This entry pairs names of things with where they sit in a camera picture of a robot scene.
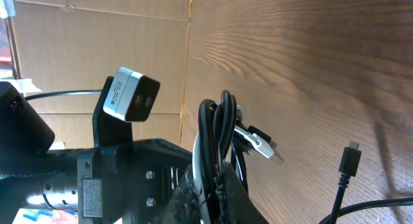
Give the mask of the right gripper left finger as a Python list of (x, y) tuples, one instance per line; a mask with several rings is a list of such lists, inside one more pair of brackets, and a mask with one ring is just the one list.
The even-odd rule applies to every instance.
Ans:
[(203, 187), (194, 179), (193, 166), (187, 166), (167, 206), (154, 223), (206, 223), (206, 198)]

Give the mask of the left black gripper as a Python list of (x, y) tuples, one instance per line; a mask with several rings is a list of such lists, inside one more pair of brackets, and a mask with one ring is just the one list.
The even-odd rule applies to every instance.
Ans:
[(52, 174), (30, 177), (24, 209), (73, 210), (80, 223), (151, 223), (166, 207), (191, 152), (164, 139), (51, 150)]

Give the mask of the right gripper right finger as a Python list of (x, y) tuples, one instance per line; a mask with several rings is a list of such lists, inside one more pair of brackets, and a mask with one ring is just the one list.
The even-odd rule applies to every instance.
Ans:
[(251, 202), (232, 165), (224, 162), (221, 166), (223, 177), (222, 223), (268, 224), (268, 221)]

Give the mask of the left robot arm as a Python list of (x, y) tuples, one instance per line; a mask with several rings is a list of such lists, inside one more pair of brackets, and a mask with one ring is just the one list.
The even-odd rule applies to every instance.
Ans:
[(132, 125), (103, 107), (92, 116), (94, 147), (54, 150), (51, 128), (9, 82), (1, 83), (1, 222), (19, 209), (73, 210), (80, 223), (150, 223), (167, 206), (191, 163), (164, 139), (136, 141)]

